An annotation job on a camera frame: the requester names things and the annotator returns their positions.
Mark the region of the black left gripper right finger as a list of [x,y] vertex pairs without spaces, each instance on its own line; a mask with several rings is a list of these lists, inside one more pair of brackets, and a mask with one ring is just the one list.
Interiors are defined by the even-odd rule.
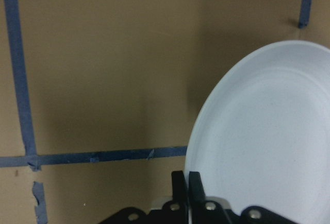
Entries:
[[206,198],[199,172],[189,172],[188,184],[192,223],[232,223],[217,201]]

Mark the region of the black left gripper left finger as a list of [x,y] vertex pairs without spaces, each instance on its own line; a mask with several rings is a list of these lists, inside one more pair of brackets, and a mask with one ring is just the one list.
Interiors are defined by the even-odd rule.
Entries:
[[188,195],[183,171],[173,171],[171,214],[174,223],[189,223]]

